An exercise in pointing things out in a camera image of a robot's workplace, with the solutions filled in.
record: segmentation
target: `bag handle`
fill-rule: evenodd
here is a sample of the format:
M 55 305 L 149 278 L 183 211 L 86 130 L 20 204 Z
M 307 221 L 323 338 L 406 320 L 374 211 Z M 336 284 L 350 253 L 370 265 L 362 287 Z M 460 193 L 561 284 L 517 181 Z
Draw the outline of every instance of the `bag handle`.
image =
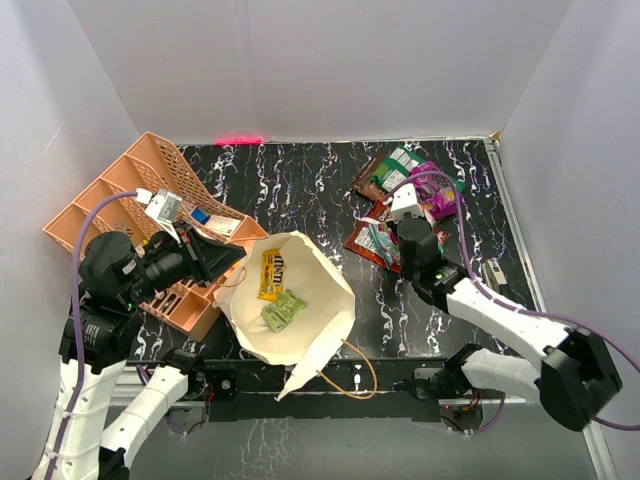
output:
M 325 381 L 331 385 L 333 388 L 335 388 L 336 390 L 338 390 L 340 393 L 343 393 L 344 395 L 346 395 L 349 398 L 354 398 L 356 400 L 369 400 L 371 398 L 373 398 L 373 396 L 378 393 L 378 376 L 376 375 L 376 371 L 373 368 L 373 365 L 371 364 L 371 361 L 369 361 L 369 359 L 367 358 L 367 356 L 362 353 L 360 350 L 358 350 L 358 348 L 356 348 L 354 345 L 352 345 L 351 343 L 349 343 L 347 340 L 345 340 L 344 338 L 342 339 L 342 343 L 344 343 L 347 347 L 352 348 L 358 355 L 360 355 L 364 361 L 366 362 L 367 366 L 369 367 L 369 370 L 371 370 L 371 375 L 373 376 L 373 390 L 367 394 L 367 395 L 356 395 L 354 393 L 351 392 L 347 392 L 346 390 L 344 390 L 342 387 L 340 387 L 337 383 L 335 383 L 333 380 L 331 380 L 329 377 L 327 377 L 324 373 L 322 373 L 321 370 L 316 370 L 316 372 L 318 373 L 318 375 L 320 375 L 322 378 L 325 379 Z
M 249 240 L 259 240 L 261 238 L 264 237 L 244 237 L 244 238 L 234 238 L 233 240 L 229 239 L 227 240 L 225 243 L 232 243 L 232 242 L 247 242 Z M 233 288 L 233 287 L 237 287 L 238 285 L 240 285 L 242 282 L 244 282 L 244 279 L 247 278 L 247 269 L 245 267 L 242 267 L 242 277 L 240 278 L 240 280 L 238 280 L 236 283 L 231 283 L 229 285 L 220 285 L 220 288 Z

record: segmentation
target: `wire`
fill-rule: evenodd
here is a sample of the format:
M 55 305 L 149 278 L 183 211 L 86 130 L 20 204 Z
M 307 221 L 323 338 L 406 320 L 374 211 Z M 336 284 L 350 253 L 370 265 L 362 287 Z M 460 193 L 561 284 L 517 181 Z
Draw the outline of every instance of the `wire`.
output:
M 471 400 L 471 402 L 469 402 L 469 405 L 467 405 L 467 408 L 473 410 L 474 408 L 476 408 L 478 406 L 478 404 L 480 403 L 480 397 L 482 396 L 482 389 L 481 388 L 474 388 L 473 390 L 473 399 Z
M 469 273 L 469 277 L 471 278 L 471 281 L 473 282 L 475 287 L 478 289 L 478 291 L 480 293 L 482 293 L 482 295 L 484 295 L 487 299 L 491 300 L 496 305 L 499 305 L 499 306 L 501 306 L 501 307 L 503 307 L 503 308 L 505 308 L 507 310 L 510 310 L 512 312 L 521 313 L 522 315 L 527 315 L 527 316 L 530 316 L 530 317 L 540 317 L 540 318 L 546 318 L 548 320 L 560 321 L 562 323 L 568 323 L 570 325 L 576 325 L 578 327 L 584 328 L 585 330 L 588 330 L 591 333 L 599 336 L 605 342 L 607 342 L 609 345 L 611 345 L 614 349 L 616 349 L 618 351 L 618 353 L 620 353 L 620 355 L 622 355 L 633 366 L 633 368 L 635 368 L 635 370 L 638 373 L 640 373 L 640 362 L 638 362 L 638 360 L 636 358 L 634 358 L 633 355 L 631 355 L 631 352 L 629 352 L 627 349 L 625 349 L 623 346 L 621 346 L 616 340 L 614 340 L 612 337 L 610 337 L 607 333 L 603 332 L 599 328 L 594 327 L 593 325 L 591 325 L 591 324 L 589 324 L 589 323 L 587 323 L 587 322 L 585 322 L 583 320 L 579 320 L 577 318 L 570 317 L 569 315 L 562 315 L 562 314 L 557 314 L 557 313 L 547 313 L 547 312 L 537 312 L 535 310 L 522 309 L 519 306 L 511 305 L 511 304 L 506 303 L 505 301 L 497 298 L 494 295 L 494 292 L 492 290 L 490 290 L 488 287 L 486 287 L 482 283 L 480 278 L 476 275 L 476 273 L 471 268 L 471 261 L 469 259 L 469 251 L 467 249 L 467 241 L 466 241 L 465 234 L 464 234 L 464 216 L 462 214 L 462 202 L 461 202 L 462 195 L 460 194 L 460 191 L 458 190 L 458 186 L 456 185 L 456 183 L 453 180 L 451 180 L 451 178 L 449 178 L 449 176 L 447 174 L 445 174 L 443 172 L 431 171 L 431 172 L 419 173 L 419 174 L 416 174 L 416 175 L 410 175 L 406 179 L 404 179 L 402 182 L 400 182 L 398 185 L 396 185 L 387 194 L 387 196 L 385 198 L 392 197 L 393 194 L 400 187 L 412 182 L 413 180 L 422 179 L 427 175 L 443 178 L 445 181 L 447 181 L 449 183 L 449 185 L 451 186 L 451 188 L 453 190 L 453 193 L 454 193 L 454 196 L 455 196 L 455 199 L 456 199 L 456 212 L 457 212 L 457 215 L 458 215 L 458 229 L 460 231 L 460 250 L 462 251 L 462 261 L 464 263 L 464 267 L 467 269 L 467 272 Z M 608 420 L 603 420 L 603 419 L 601 419 L 599 417 L 595 417 L 593 420 L 596 423 L 599 423 L 599 424 L 604 425 L 606 427 L 613 428 L 615 430 L 622 430 L 622 431 L 625 431 L 625 432 L 637 432 L 637 431 L 640 431 L 640 424 L 622 425 L 620 423 L 614 423 L 614 422 L 610 422 Z
M 80 394 L 82 393 L 82 387 L 84 386 L 84 340 L 82 334 L 82 321 L 80 319 L 80 292 L 78 289 L 78 286 L 80 285 L 80 272 L 78 271 L 78 268 L 80 267 L 82 244 L 84 243 L 84 238 L 87 236 L 87 232 L 89 231 L 89 227 L 91 226 L 93 219 L 98 215 L 98 212 L 100 212 L 100 210 L 102 210 L 105 205 L 120 198 L 135 197 L 137 195 L 137 192 L 122 192 L 116 193 L 115 195 L 111 195 L 110 197 L 102 200 L 98 205 L 94 207 L 93 210 L 91 210 L 89 215 L 87 215 L 87 218 L 80 228 L 78 238 L 76 239 L 76 245 L 73 249 L 73 256 L 71 258 L 71 311 L 73 315 L 73 334 L 76 342 L 76 356 L 78 361 L 78 378 L 76 380 L 76 385 L 65 410 L 68 413 L 73 412 L 76 403 L 78 403 L 78 398 L 80 398 Z M 69 425 L 70 420 L 71 416 L 67 415 L 64 416 L 62 418 L 62 421 L 60 422 L 58 433 L 56 434 L 56 439 L 53 443 L 52 453 L 55 456 L 47 466 L 47 471 L 44 476 L 45 480 L 50 480 L 53 476 L 53 470 L 55 469 L 58 460 L 57 454 L 60 451 L 60 447 L 62 446 L 62 441 L 64 440 L 65 432 L 67 431 L 67 426 Z
M 196 429 L 196 427 L 200 427 L 205 423 L 207 423 L 205 420 L 200 420 L 198 423 L 194 423 L 193 425 L 191 425 L 191 428 L 187 430 L 187 435 L 191 435 L 191 432 L 193 432 Z
M 224 284 L 224 285 L 220 285 L 220 288 L 231 288 L 231 287 L 237 287 L 238 285 L 240 285 L 242 282 L 244 282 L 244 280 L 247 278 L 247 269 L 246 268 L 242 268 L 242 278 L 240 278 L 240 280 L 238 280 L 236 283 L 230 283 L 229 285 Z
M 354 398 L 356 400 L 369 400 L 370 398 L 373 398 L 373 396 L 378 392 L 378 375 L 376 375 L 375 368 L 373 368 L 373 365 L 371 364 L 371 361 L 369 361 L 367 356 L 364 353 L 362 353 L 360 350 L 358 350 L 358 348 L 356 348 L 354 345 L 352 345 L 351 343 L 349 343 L 345 339 L 342 339 L 342 343 L 344 343 L 348 347 L 351 347 L 366 362 L 367 366 L 371 370 L 371 375 L 373 376 L 373 390 L 368 395 L 355 395 L 355 394 L 353 394 L 351 392 L 347 392 L 346 390 L 344 390 L 337 383 L 335 383 L 333 380 L 331 380 L 329 377 L 327 377 L 324 373 L 322 373 L 321 370 L 316 370 L 316 372 L 318 373 L 318 375 L 320 375 L 322 378 L 324 378 L 325 381 L 329 385 L 331 385 L 333 388 L 335 388 L 336 390 L 338 390 L 339 392 L 343 393 L 344 395 L 346 395 L 349 398 Z
M 267 238 L 267 237 L 242 237 L 242 238 L 230 238 L 229 240 L 227 240 L 224 243 L 232 243 L 232 242 L 250 242 L 252 240 L 260 240 L 261 238 Z
M 493 418 L 491 420 L 489 420 L 489 423 L 487 423 L 486 425 L 478 428 L 477 430 L 469 429 L 467 431 L 464 431 L 460 427 L 458 427 L 460 429 L 460 431 L 457 432 L 456 430 L 454 430 L 454 432 L 462 433 L 462 434 L 465 434 L 465 435 L 467 434 L 467 432 L 471 432 L 473 434 L 486 432 L 487 430 L 489 430 L 491 427 L 493 427 L 496 424 L 496 422 L 498 421 L 498 419 L 502 415 L 502 411 L 504 410 L 504 402 L 505 402 L 506 398 L 507 398 L 507 395 L 505 393 L 502 393 L 502 397 L 500 397 L 500 404 L 498 405 L 498 410 L 496 410 L 496 414 L 493 416 Z
M 458 430 L 460 430 L 461 432 L 463 431 L 463 429 L 460 427 L 460 425 L 458 425 L 456 422 L 454 422 L 453 420 L 451 420 L 449 417 L 445 417 L 444 415 L 440 415 L 440 418 L 442 420 L 446 420 L 447 422 L 449 422 L 451 425 L 453 425 L 455 428 L 457 428 Z

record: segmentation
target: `metal frame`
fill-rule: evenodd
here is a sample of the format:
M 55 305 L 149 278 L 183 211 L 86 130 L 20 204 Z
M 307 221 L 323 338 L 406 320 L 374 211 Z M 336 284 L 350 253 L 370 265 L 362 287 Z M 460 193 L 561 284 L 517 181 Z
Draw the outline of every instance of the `metal frame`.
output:
M 524 242 L 522 230 L 520 230 L 520 224 L 516 218 L 515 210 L 511 203 L 511 197 L 507 190 L 507 183 L 502 169 L 502 160 L 500 159 L 499 145 L 494 143 L 494 141 L 489 137 L 484 138 L 484 144 L 487 155 L 489 156 L 491 170 L 493 171 L 493 175 L 496 179 L 496 185 L 498 186 L 498 191 L 500 192 L 500 197 L 507 214 L 507 220 L 511 227 L 513 239 L 516 243 L 516 248 L 518 249 L 518 255 L 522 262 L 522 268 L 524 269 L 527 283 L 531 290 L 533 302 L 537 310 L 546 312 L 548 311 L 547 305 L 544 301 L 544 297 L 542 296 L 542 290 L 540 289 L 538 279 L 533 271 L 531 258 L 529 257 L 529 252 L 527 251 L 527 246 Z M 593 463 L 598 479 L 617 480 L 618 475 L 613 465 L 613 461 L 611 460 L 611 454 L 609 453 L 609 448 L 607 447 L 600 425 L 595 422 L 591 422 L 589 426 L 583 430 L 583 434 L 585 441 L 587 442 L 591 462 Z

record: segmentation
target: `white label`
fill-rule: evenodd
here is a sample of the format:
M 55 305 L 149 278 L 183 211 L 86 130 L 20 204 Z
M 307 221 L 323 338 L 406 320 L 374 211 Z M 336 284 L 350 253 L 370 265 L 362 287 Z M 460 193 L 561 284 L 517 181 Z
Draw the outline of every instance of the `white label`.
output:
M 402 156 L 402 154 L 407 153 L 405 152 L 402 148 L 396 148 L 393 153 L 391 155 L 389 155 L 389 157 L 393 158 L 394 160 L 397 160 L 398 158 L 400 158 Z
M 383 190 L 390 192 L 391 190 L 393 190 L 393 188 L 396 185 L 398 185 L 401 181 L 403 181 L 406 178 L 407 177 L 402 175 L 399 171 L 394 170 L 391 173 L 389 173 L 387 178 L 384 179 L 384 182 L 382 183 L 382 188 Z
M 409 173 L 411 173 L 411 170 L 416 168 L 418 165 L 420 165 L 420 163 L 411 158 L 404 167 L 409 170 Z
M 236 218 L 229 217 L 221 217 L 220 215 L 211 215 L 209 221 L 205 225 L 210 230 L 213 230 L 220 235 L 224 235 L 226 237 L 230 237 L 233 235 L 233 232 L 236 231 L 240 225 L 240 220 Z
M 420 165 L 420 162 L 417 162 L 416 160 L 411 158 L 411 155 L 409 155 L 407 152 L 404 152 L 404 155 L 398 158 L 398 163 L 409 171 Z
M 356 237 L 356 244 L 378 255 L 378 249 L 373 241 L 373 238 L 371 238 L 371 233 L 369 232 L 368 228 L 363 228 L 362 230 L 360 230 L 358 236 Z
M 129 275 L 131 272 L 133 272 L 134 268 L 136 268 L 136 261 L 131 260 L 124 267 L 122 267 L 122 273 L 124 273 L 125 275 Z

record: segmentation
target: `purple snack bag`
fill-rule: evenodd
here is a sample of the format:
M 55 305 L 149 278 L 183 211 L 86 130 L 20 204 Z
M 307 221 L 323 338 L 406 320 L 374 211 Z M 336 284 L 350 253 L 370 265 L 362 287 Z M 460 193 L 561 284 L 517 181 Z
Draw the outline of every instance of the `purple snack bag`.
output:
M 424 172 L 442 172 L 435 163 L 426 162 L 422 165 L 418 165 L 411 170 L 411 175 L 416 175 Z M 458 188 L 462 191 L 461 182 L 452 178 L 454 182 L 458 184 Z M 456 197 L 453 193 L 453 189 L 449 183 L 442 177 L 436 177 L 435 175 L 425 175 L 412 180 L 413 185 L 418 192 L 418 198 L 434 219 L 440 220 L 441 218 L 453 215 L 456 213 Z

